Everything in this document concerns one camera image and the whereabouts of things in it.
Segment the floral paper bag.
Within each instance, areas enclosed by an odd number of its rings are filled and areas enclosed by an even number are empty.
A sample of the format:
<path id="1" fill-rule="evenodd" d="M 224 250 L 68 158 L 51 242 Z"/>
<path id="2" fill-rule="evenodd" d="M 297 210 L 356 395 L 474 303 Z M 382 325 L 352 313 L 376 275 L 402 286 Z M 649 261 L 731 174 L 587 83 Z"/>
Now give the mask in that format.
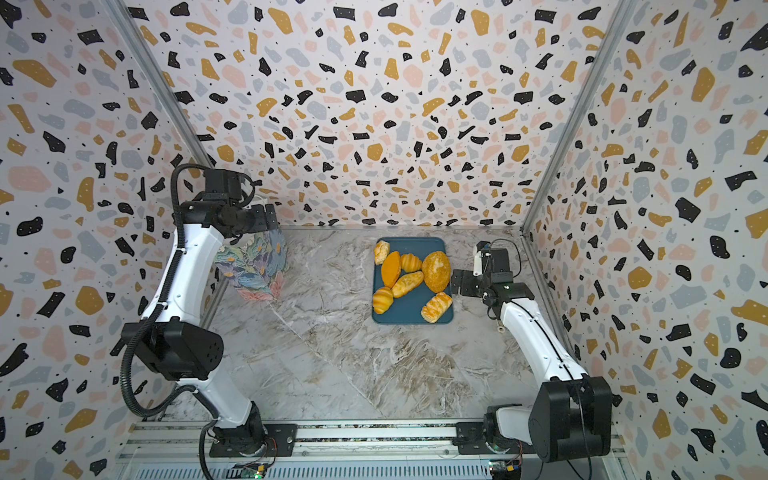
<path id="1" fill-rule="evenodd" d="M 244 235 L 237 244 L 226 242 L 214 264 L 247 301 L 271 301 L 284 283 L 287 245 L 280 229 Z"/>

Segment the braided pastry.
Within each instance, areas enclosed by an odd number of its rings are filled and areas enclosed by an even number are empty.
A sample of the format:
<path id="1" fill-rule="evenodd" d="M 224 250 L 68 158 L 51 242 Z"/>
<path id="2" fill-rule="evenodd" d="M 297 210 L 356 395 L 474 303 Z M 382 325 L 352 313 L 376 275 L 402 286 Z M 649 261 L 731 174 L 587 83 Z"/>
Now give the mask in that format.
<path id="1" fill-rule="evenodd" d="M 439 292 L 433 296 L 422 308 L 421 317 L 428 323 L 437 323 L 440 318 L 451 308 L 453 299 L 445 292 Z"/>

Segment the striped croissant bun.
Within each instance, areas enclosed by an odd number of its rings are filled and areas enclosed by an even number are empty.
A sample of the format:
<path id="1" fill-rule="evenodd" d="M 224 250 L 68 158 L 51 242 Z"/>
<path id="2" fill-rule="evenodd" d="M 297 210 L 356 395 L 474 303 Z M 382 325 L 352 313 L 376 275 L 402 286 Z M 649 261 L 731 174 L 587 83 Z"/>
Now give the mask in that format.
<path id="1" fill-rule="evenodd" d="M 377 315 L 387 312 L 393 303 L 393 291 L 387 286 L 379 288 L 372 296 L 372 308 Z"/>

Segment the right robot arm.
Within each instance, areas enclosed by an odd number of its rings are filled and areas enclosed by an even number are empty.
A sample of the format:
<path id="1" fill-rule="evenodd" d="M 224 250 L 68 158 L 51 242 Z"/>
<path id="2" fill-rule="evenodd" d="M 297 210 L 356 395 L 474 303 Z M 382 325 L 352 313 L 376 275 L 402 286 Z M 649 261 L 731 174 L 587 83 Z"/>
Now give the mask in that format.
<path id="1" fill-rule="evenodd" d="M 490 407 L 481 438 L 492 451 L 527 444 L 545 463 L 591 459 L 611 449 L 612 392 L 574 360 L 544 319 L 535 295 L 510 270 L 508 252 L 481 241 L 471 271 L 456 269 L 453 295 L 478 298 L 523 352 L 538 392 L 530 407 Z"/>

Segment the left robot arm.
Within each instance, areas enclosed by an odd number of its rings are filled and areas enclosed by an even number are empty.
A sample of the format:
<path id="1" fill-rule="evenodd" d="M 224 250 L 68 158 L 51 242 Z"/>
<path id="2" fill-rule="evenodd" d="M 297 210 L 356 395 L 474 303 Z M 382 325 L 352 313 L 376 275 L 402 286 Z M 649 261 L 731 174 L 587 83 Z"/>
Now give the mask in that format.
<path id="1" fill-rule="evenodd" d="M 200 166 L 203 191 L 181 201 L 178 178 L 194 167 L 182 164 L 171 174 L 173 250 L 159 289 L 140 320 L 122 328 L 120 391 L 128 410 L 141 418 L 158 415 L 178 396 L 190 393 L 212 417 L 205 432 L 225 451 L 250 455 L 264 448 L 267 431 L 258 407 L 221 365 L 222 337 L 201 325 L 204 282 L 226 240 L 274 230 L 278 222 L 273 205 L 253 202 L 254 181 L 228 169 Z M 139 403 L 132 385 L 134 360 L 175 383 L 159 405 Z"/>

